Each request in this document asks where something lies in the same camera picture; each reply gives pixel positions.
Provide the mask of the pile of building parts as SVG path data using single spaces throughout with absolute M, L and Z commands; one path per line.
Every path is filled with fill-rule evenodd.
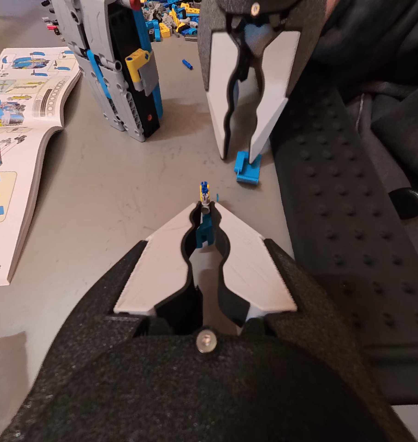
M 151 42 L 171 36 L 197 41 L 202 1 L 141 0 L 141 11 Z

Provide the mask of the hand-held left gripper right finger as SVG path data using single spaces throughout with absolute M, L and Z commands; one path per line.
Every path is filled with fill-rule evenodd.
M 221 255 L 218 305 L 242 328 L 249 319 L 296 312 L 297 305 L 265 238 L 220 203 L 212 203 L 214 244 Z

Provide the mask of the blue curved panel piece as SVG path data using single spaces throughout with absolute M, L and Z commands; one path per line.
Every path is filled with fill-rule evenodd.
M 237 153 L 234 166 L 237 182 L 258 185 L 261 157 L 262 155 L 259 154 L 252 163 L 249 163 L 248 152 L 239 151 Z
M 208 215 L 201 213 L 201 222 L 196 230 L 196 248 L 203 248 L 205 242 L 208 246 L 211 246 L 214 242 L 211 212 Z

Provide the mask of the grey desk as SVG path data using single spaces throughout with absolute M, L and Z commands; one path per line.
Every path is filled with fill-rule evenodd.
M 0 434 L 27 396 L 65 319 L 90 287 L 139 240 L 199 200 L 215 200 L 293 256 L 269 143 L 260 182 L 236 182 L 258 104 L 254 69 L 240 83 L 232 144 L 219 156 L 195 42 L 153 45 L 163 104 L 146 142 L 113 129 L 83 78 L 69 95 L 65 128 L 48 142 L 34 217 L 16 272 L 0 286 Z M 182 59 L 192 64 L 190 71 Z

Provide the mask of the instruction booklet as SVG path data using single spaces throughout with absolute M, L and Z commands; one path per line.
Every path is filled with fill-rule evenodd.
M 46 146 L 64 128 L 64 104 L 79 76 L 68 47 L 8 48 L 0 55 L 0 286 L 13 278 Z

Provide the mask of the grey blue toy robot build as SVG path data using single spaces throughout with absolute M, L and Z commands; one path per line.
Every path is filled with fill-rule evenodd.
M 140 1 L 51 3 L 62 36 L 105 119 L 144 142 L 160 127 L 162 100 Z

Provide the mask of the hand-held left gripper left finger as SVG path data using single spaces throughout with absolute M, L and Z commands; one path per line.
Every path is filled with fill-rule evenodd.
M 186 329 L 196 312 L 201 323 L 202 295 L 190 262 L 200 222 L 201 203 L 191 203 L 142 242 L 144 248 L 113 313 L 159 317 L 173 329 Z

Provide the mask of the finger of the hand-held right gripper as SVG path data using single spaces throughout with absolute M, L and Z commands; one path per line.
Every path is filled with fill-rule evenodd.
M 215 139 L 222 160 L 230 142 L 230 117 L 233 113 L 233 89 L 239 61 L 239 48 L 226 32 L 215 32 L 211 40 L 209 88 L 207 100 Z
M 263 92 L 256 109 L 257 124 L 250 142 L 249 163 L 261 153 L 288 102 L 287 89 L 299 39 L 300 31 L 283 31 L 264 49 Z

